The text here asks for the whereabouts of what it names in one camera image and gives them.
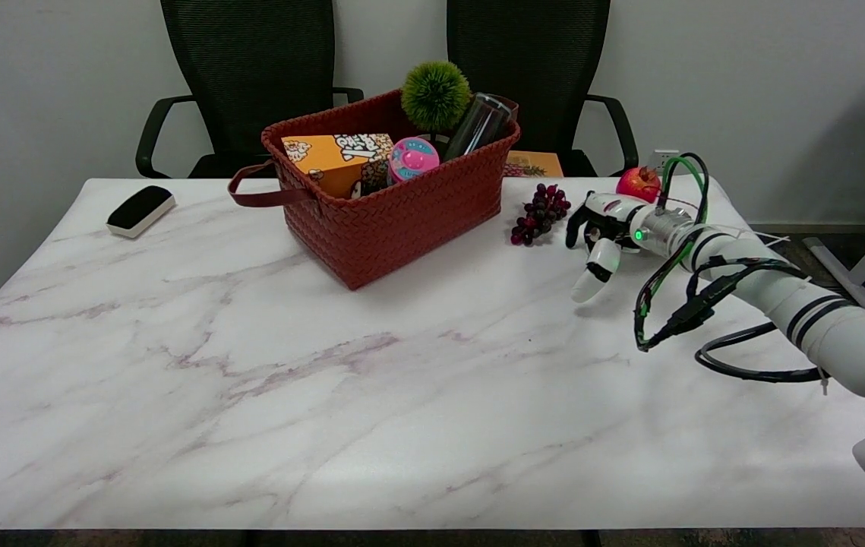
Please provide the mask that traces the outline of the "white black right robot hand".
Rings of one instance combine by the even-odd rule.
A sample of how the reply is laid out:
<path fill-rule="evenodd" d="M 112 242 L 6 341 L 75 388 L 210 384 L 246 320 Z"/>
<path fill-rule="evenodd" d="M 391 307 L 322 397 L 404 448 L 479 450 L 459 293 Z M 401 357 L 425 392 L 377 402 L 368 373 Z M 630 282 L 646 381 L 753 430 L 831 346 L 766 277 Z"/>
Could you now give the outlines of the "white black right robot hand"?
<path fill-rule="evenodd" d="M 648 206 L 649 202 L 641 198 L 589 191 L 568 218 L 565 232 L 568 248 L 581 242 L 588 250 L 585 270 L 571 291 L 572 301 L 582 304 L 595 298 L 616 273 L 623 250 L 639 249 L 631 238 L 631 222 Z"/>

